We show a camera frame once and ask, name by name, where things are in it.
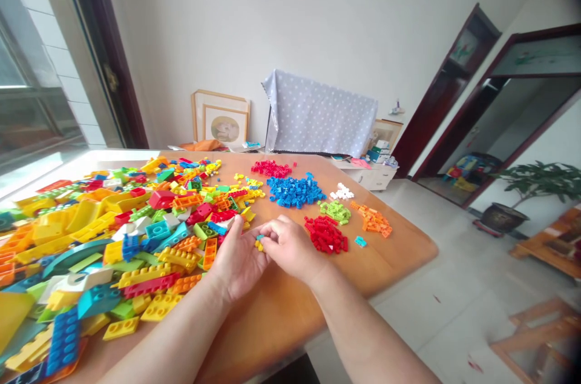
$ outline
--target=red stain on floor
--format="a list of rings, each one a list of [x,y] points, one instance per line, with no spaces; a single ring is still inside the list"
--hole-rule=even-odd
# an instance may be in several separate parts
[[[468,366],[473,368],[475,371],[480,372],[481,374],[484,373],[482,368],[477,363],[474,363],[474,361],[472,360],[472,357],[470,357],[470,356],[468,356]]]

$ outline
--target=left hand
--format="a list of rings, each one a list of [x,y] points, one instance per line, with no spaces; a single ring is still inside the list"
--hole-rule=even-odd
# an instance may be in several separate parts
[[[230,302],[248,293],[271,261],[254,246],[261,226],[242,234],[243,224],[242,217],[236,215],[209,272],[220,279]]]

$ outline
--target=pile of orange bricks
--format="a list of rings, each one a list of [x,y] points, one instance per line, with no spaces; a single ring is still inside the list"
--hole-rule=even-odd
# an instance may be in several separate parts
[[[357,213],[363,217],[363,231],[376,231],[382,236],[388,238],[392,233],[392,228],[389,222],[381,213],[367,205],[359,205],[355,201],[351,201],[351,207],[357,210]]]

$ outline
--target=white cabinet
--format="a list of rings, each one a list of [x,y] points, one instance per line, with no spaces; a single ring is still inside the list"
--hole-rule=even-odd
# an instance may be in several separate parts
[[[355,167],[346,161],[336,162],[332,159],[329,159],[329,161],[367,190],[385,190],[397,172],[397,169],[382,164],[371,163],[371,169],[363,169]]]

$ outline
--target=potted plant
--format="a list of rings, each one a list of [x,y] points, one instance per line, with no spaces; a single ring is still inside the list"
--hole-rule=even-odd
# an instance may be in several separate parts
[[[508,233],[530,219],[515,210],[528,199],[551,195],[556,195],[563,203],[567,198],[581,199],[581,170],[575,166],[537,161],[536,164],[518,165],[490,175],[506,180],[508,186],[504,191],[516,190],[520,196],[512,207],[493,202],[484,211],[480,222],[500,233]]]

